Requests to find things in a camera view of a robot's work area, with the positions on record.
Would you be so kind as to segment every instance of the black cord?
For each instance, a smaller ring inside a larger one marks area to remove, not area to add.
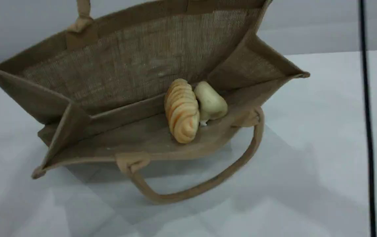
[[[376,211],[375,211],[375,195],[374,195],[374,152],[372,141],[371,127],[371,106],[370,106],[370,89],[368,83],[368,67],[367,67],[367,47],[366,47],[366,17],[365,17],[365,0],[359,0],[360,6],[360,41],[361,41],[361,59],[363,69],[364,84],[364,107],[365,107],[365,127],[367,136],[368,151],[368,197],[369,197],[369,220],[370,220],[370,236],[377,236]]]

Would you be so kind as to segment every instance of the gray wall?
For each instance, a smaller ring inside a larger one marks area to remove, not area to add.
[[[147,0],[92,0],[99,17]],[[377,0],[368,0],[377,50]],[[0,61],[74,22],[75,0],[0,0]],[[259,35],[282,54],[358,50],[357,0],[274,0]]]

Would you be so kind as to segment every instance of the woven texture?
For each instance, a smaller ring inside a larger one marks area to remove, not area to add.
[[[0,87],[45,125],[38,135],[49,150],[34,177],[82,162],[126,169],[141,151],[149,160],[207,155],[240,126],[257,126],[240,118],[282,85],[309,76],[256,36],[271,0],[163,0],[95,20],[89,0],[77,3],[68,30],[0,63]],[[187,145],[172,138],[163,114],[177,78],[208,81],[229,105]]]

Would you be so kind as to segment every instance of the bread roll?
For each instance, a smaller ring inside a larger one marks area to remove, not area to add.
[[[199,103],[190,84],[176,79],[169,86],[164,101],[169,131],[181,144],[191,142],[199,128]]]

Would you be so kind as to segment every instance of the bag handle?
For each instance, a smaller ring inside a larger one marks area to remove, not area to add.
[[[67,28],[69,32],[82,32],[87,26],[92,24],[93,19],[90,17],[90,0],[76,0],[77,1],[77,12],[79,17]]]
[[[137,172],[138,169],[146,166],[149,164],[148,156],[141,156],[139,159],[129,159],[132,160],[131,163],[126,161],[125,159],[119,159],[118,155],[116,156],[116,163],[123,174],[131,179],[134,185],[140,190],[140,192],[145,195],[149,200],[156,204],[167,204],[173,203],[178,201],[183,201],[188,198],[195,197],[200,195],[212,188],[218,186],[223,181],[231,177],[236,171],[238,171],[243,165],[245,165],[256,153],[260,142],[263,136],[264,130],[264,113],[261,108],[255,109],[255,113],[257,114],[256,117],[256,125],[254,126],[254,134],[253,139],[251,140],[250,146],[247,150],[242,154],[242,156],[222,171],[217,176],[200,183],[197,186],[189,188],[184,191],[176,192],[173,194],[161,195],[155,192],[145,181],[145,179]]]

